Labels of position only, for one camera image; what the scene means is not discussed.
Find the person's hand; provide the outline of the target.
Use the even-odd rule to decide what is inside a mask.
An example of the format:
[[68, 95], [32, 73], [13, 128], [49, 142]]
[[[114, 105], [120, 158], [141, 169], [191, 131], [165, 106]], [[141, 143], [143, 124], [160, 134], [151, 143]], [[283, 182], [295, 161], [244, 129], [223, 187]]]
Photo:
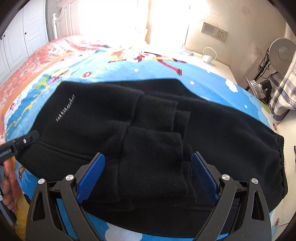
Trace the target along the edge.
[[15, 158], [12, 157], [1, 164], [1, 214], [9, 226], [14, 226], [16, 223], [15, 209], [19, 193]]

